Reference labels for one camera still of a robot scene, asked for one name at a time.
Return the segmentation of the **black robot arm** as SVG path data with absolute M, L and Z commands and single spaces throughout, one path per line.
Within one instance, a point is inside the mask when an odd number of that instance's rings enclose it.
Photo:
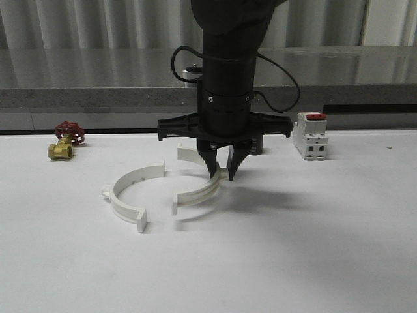
M 193 114 L 162 119 L 159 139 L 184 136 L 197 140 L 197 150 L 211 176 L 216 155 L 229 147 L 229 179 L 251 153 L 255 140 L 265 134 L 290 136 L 289 117 L 251 111 L 258 49 L 274 9 L 280 1 L 192 1 L 195 20 L 203 30 L 202 75 L 197 84 Z

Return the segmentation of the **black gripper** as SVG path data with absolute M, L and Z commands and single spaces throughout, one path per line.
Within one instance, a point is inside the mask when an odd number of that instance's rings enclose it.
M 161 119 L 157 124 L 158 139 L 189 137 L 197 139 L 197 151 L 206 164 L 210 177 L 217 171 L 217 148 L 211 142 L 229 147 L 227 170 L 232 181 L 238 167 L 251 153 L 252 141 L 264 134 L 291 135 L 291 119 L 251 111 L 253 92 L 239 96 L 215 95 L 197 87 L 197 112 Z

